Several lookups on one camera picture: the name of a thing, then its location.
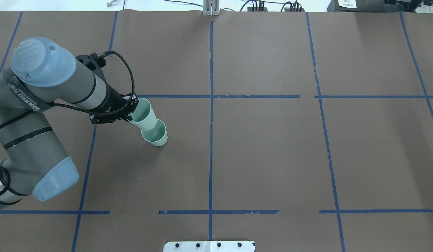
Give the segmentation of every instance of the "blue tape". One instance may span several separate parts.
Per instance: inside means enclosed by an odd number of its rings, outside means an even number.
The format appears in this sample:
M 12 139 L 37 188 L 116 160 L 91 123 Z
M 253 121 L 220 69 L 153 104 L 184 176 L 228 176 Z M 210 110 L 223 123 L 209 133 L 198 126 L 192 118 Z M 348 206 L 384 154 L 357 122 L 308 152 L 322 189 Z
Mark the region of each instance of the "blue tape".
M 20 21 L 22 19 L 22 15 L 23 15 L 23 11 L 21 11 L 21 13 L 19 15 L 19 19 L 18 19 L 18 22 L 16 23 L 16 27 L 14 27 L 13 35 L 11 36 L 11 39 L 10 39 L 9 44 L 8 44 L 8 48 L 6 49 L 6 52 L 5 52 L 5 57 L 3 57 L 2 65 L 0 65 L 0 73 L 2 72 L 3 67 L 5 66 L 5 62 L 6 62 L 6 59 L 8 58 L 9 50 L 11 49 L 11 45 L 13 44 L 14 37 L 16 37 L 16 33 L 18 31 L 19 24 L 20 24 Z
M 0 214 L 79 214 L 69 210 L 1 210 Z M 81 214 L 110 214 L 111 211 L 81 211 Z
M 309 15 L 308 15 L 308 12 L 306 13 L 306 23 L 307 23 L 307 26 L 308 26 L 308 36 L 309 36 L 309 44 L 310 44 L 310 47 L 311 47 L 311 56 L 313 58 L 314 77 L 315 77 L 316 83 L 317 83 L 317 95 L 319 96 L 319 107 L 321 109 L 322 125 L 323 125 L 323 128 L 324 128 L 324 136 L 325 136 L 325 145 L 327 147 L 328 164 L 330 166 L 331 185 L 333 187 L 333 197 L 335 199 L 336 210 L 339 210 L 338 193 L 336 191 L 336 182 L 335 182 L 335 173 L 333 172 L 333 163 L 331 161 L 330 143 L 328 142 L 328 134 L 327 134 L 327 124 L 325 123 L 325 115 L 324 115 L 322 98 L 321 98 L 321 96 L 322 96 L 322 94 L 321 94 L 321 87 L 319 85 L 319 78 L 317 77 L 317 72 L 316 72 L 316 56 L 314 55 L 313 38 L 311 36 L 311 26 L 309 24 Z M 345 252 L 344 233 L 342 231 L 341 214 L 337 213 L 336 215 L 337 215 L 337 218 L 338 218 L 338 229 L 339 229 L 339 237 L 341 239 L 341 249 L 342 249 L 342 252 Z
M 280 210 L 214 210 L 213 214 L 276 214 Z
M 137 95 L 137 97 L 139 98 L 210 98 L 210 96 L 206 96 L 206 95 L 162 95 L 162 94 L 142 94 L 142 95 Z
M 426 96 L 315 96 L 315 98 L 425 98 Z
M 93 153 L 93 147 L 95 145 L 96 133 L 97 133 L 97 125 L 95 125 L 95 127 L 93 128 L 92 142 L 90 143 L 89 159 L 87 160 L 87 168 L 85 170 L 85 176 L 84 176 L 84 185 L 82 186 L 81 201 L 79 204 L 79 213 L 78 213 L 78 217 L 77 217 L 77 224 L 75 227 L 75 235 L 74 235 L 74 241 L 73 241 L 73 245 L 72 245 L 72 252 L 75 252 L 76 243 L 78 240 L 79 227 L 81 224 L 82 208 L 84 205 L 85 191 L 87 189 L 87 181 L 89 180 L 90 164 L 92 163 L 92 153 Z
M 137 97 L 139 97 L 139 98 L 212 98 L 212 96 L 210 95 L 210 96 L 207 96 L 207 95 L 198 95 L 198 94 L 142 94 L 142 95 L 137 95 Z M 246 96 L 246 95 L 217 95 L 217 96 L 215 96 L 215 95 L 213 95 L 213 98 L 300 98 L 300 96 L 299 95 L 289 95 L 289 96 L 282 96 L 282 95 L 277 95 L 277 96 L 275 96 L 275 95 L 254 95 L 254 96 Z
M 423 93 L 425 94 L 425 97 L 426 97 L 426 103 L 428 104 L 429 112 L 431 113 L 431 117 L 433 118 L 433 108 L 431 106 L 431 102 L 429 101 L 428 92 L 426 91 L 425 84 L 423 83 L 423 78 L 421 77 L 421 73 L 420 73 L 420 70 L 418 68 L 417 61 L 415 59 L 414 51 L 412 50 L 411 42 L 410 42 L 410 39 L 408 37 L 408 32 L 406 31 L 405 20 L 403 19 L 403 13 L 401 11 L 400 11 L 400 20 L 401 20 L 401 25 L 403 27 L 403 32 L 405 32 L 406 42 L 408 43 L 408 48 L 410 49 L 410 53 L 411 53 L 411 57 L 412 57 L 413 62 L 414 62 L 415 70 L 417 71 L 418 79 L 420 80 L 421 88 L 423 89 Z
M 209 158 L 209 241 L 212 240 L 213 211 L 213 22 L 210 22 L 210 158 Z
M 115 35 L 115 27 L 117 26 L 117 17 L 118 17 L 118 11 L 115 12 L 115 16 L 114 16 L 114 26 L 112 27 L 111 42 L 109 43 L 109 51 L 112 50 L 112 45 L 114 44 L 114 35 Z
M 321 214 L 377 214 L 377 213 L 389 213 L 389 212 L 433 212 L 433 209 L 345 209 L 345 210 L 319 210 Z
M 280 210 L 212 210 L 213 214 L 277 214 Z M 167 210 L 159 214 L 209 214 L 207 210 Z
M 243 96 L 243 95 L 218 95 L 214 96 L 215 98 L 300 98 L 298 95 L 252 95 L 252 96 Z

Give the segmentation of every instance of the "black cable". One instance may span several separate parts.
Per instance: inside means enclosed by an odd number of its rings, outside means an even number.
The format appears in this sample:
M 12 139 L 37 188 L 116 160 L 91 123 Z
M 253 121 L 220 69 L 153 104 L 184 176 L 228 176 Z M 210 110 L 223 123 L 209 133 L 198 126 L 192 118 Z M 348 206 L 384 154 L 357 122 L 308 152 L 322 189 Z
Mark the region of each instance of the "black cable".
M 280 12 L 283 11 L 283 9 L 285 8 L 285 5 L 287 5 L 287 4 L 289 4 L 289 10 L 291 11 L 291 7 L 293 6 L 293 3 L 291 3 L 291 2 L 286 2 L 286 3 L 283 4 L 282 9 L 280 10 Z
M 9 120 L 7 122 L 4 122 L 4 123 L 0 124 L 0 129 L 2 129 L 2 128 L 8 126 L 8 125 L 10 125 L 11 123 L 19 121 L 20 119 L 26 117 L 27 115 L 32 114 L 33 112 L 34 112 L 33 110 L 28 110 L 27 112 L 25 112 L 25 113 L 23 113 L 23 114 L 21 114 L 19 116 L 16 116 L 15 118 L 13 118 L 13 119 L 11 119 L 11 120 Z
M 243 4 L 243 6 L 242 6 L 242 8 L 240 9 L 240 11 L 243 11 L 243 8 L 246 6 L 246 4 L 247 4 L 248 2 L 255 2 L 255 4 L 257 4 L 256 1 L 254 1 L 254 0 L 249 0 L 249 1 L 245 2 L 245 4 Z
M 134 76 L 132 74 L 130 66 L 128 65 L 128 62 L 126 62 L 125 59 L 123 59 L 123 57 L 119 53 L 117 53 L 116 51 L 106 51 L 105 56 L 109 56 L 111 54 L 117 55 L 122 60 L 122 62 L 125 64 L 125 66 L 127 67 L 128 71 L 130 73 L 130 76 L 131 76 L 131 83 L 132 83 L 131 95 L 134 96 L 135 95 Z M 53 107 L 66 107 L 66 108 L 69 108 L 71 110 L 76 110 L 76 111 L 80 111 L 80 112 L 84 112 L 84 113 L 89 113 L 89 114 L 96 115 L 96 116 L 107 116 L 107 115 L 117 114 L 120 111 L 124 110 L 126 107 L 128 107 L 128 105 L 129 105 L 130 102 L 131 102 L 131 99 L 128 99 L 126 101 L 125 105 L 123 105 L 122 107 L 120 107 L 119 109 L 117 109 L 115 111 L 107 112 L 107 113 L 96 113 L 96 112 L 93 112 L 93 111 L 90 111 L 90 110 L 83 110 L 82 108 L 73 107 L 73 106 L 70 106 L 70 105 L 62 104 L 62 103 L 51 103 L 50 105 L 53 106 Z
M 197 3 L 189 3 L 189 2 L 182 2 L 182 1 L 173 1 L 173 0 L 164 0 L 164 1 L 167 1 L 167 2 L 175 2 L 175 3 L 183 3 L 183 4 L 188 4 L 188 5 L 197 5 L 197 6 L 200 6 L 200 7 L 204 7 L 204 5 L 198 5 Z
M 0 191 L 0 196 L 2 196 L 6 191 L 9 189 L 9 186 L 11 184 L 11 176 L 9 175 L 9 172 L 5 167 L 0 166 L 0 172 L 5 177 L 5 185 L 3 185 L 3 189 Z
M 268 2 L 268 1 L 263 1 L 263 2 L 265 2 L 265 3 L 269 3 L 269 4 L 271 4 L 271 3 L 272 3 L 272 4 L 274 4 L 274 3 L 277 4 L 277 3 L 278 3 L 278 2 Z

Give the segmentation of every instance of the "stacked cups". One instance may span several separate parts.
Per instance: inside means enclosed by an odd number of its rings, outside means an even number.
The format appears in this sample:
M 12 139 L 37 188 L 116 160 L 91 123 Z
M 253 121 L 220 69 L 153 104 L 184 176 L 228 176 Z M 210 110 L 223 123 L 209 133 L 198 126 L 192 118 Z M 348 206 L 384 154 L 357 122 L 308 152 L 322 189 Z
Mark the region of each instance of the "stacked cups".
M 156 118 L 153 107 L 147 99 L 139 98 L 137 107 L 130 116 L 132 116 L 130 122 L 141 129 L 143 139 L 155 146 L 162 146 L 167 142 L 165 123 Z

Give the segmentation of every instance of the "cup rim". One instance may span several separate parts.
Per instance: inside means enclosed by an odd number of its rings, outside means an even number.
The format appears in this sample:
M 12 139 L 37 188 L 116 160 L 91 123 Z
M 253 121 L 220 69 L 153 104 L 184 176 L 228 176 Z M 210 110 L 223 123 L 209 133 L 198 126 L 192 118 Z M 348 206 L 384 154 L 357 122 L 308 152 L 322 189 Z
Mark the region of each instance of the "cup rim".
M 152 105 L 151 105 L 151 102 L 149 102 L 149 100 L 148 99 L 145 99 L 145 98 L 143 98 L 143 97 L 140 97 L 140 98 L 138 98 L 139 100 L 145 100 L 145 101 L 147 101 L 148 102 L 148 105 L 149 105 L 149 113 L 146 115 L 146 117 L 145 118 L 143 118 L 143 119 L 141 119 L 140 121 L 133 121 L 133 120 L 130 120 L 129 122 L 131 122 L 131 123 L 141 123 L 143 120 L 145 120 L 145 119 L 147 119 L 148 118 L 148 116 L 152 113 L 152 111 L 153 111 L 153 107 L 152 107 Z
M 159 142 L 160 140 L 162 140 L 164 137 L 165 137 L 165 135 L 167 134 L 167 126 L 165 125 L 165 123 L 162 121 L 162 120 L 160 120 L 160 119 L 157 119 L 157 121 L 160 121 L 162 124 L 163 124 L 163 127 L 165 128 L 165 132 L 163 133 L 163 135 L 162 135 L 162 137 L 159 139 L 159 140 L 157 140 L 157 141 L 148 141 L 148 140 L 146 140 L 146 138 L 145 138 L 145 136 L 143 135 L 143 130 L 141 130 L 141 136 L 143 137 L 143 139 L 146 141 L 146 142 L 149 142 L 149 143 L 154 143 L 154 142 Z

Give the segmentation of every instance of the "robotic arm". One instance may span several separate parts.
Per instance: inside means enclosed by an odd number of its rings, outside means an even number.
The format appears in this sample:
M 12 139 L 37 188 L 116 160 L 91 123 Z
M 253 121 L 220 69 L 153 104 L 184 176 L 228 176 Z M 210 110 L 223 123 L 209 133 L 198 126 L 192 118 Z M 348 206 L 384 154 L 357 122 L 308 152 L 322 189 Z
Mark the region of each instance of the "robotic arm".
M 119 94 L 104 78 L 104 57 L 115 54 L 128 67 L 132 92 Z M 61 99 L 73 106 L 57 104 Z M 53 41 L 23 41 L 0 73 L 0 209 L 33 194 L 40 201 L 70 188 L 79 174 L 43 112 L 53 106 L 89 113 L 92 124 L 131 120 L 138 104 L 132 72 L 114 51 L 76 58 Z

